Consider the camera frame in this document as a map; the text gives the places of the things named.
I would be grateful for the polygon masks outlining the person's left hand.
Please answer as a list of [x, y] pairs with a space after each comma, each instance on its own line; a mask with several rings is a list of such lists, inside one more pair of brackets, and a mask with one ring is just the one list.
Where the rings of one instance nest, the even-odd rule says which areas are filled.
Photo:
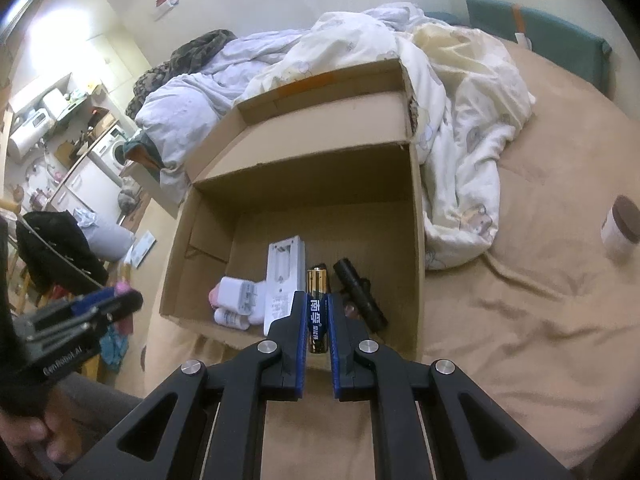
[[1, 439], [18, 466], [37, 478], [46, 473], [30, 449], [31, 444], [42, 444], [49, 460], [67, 465], [81, 456], [82, 439], [72, 419], [72, 404], [60, 387], [51, 392], [41, 418], [21, 417], [1, 411]]

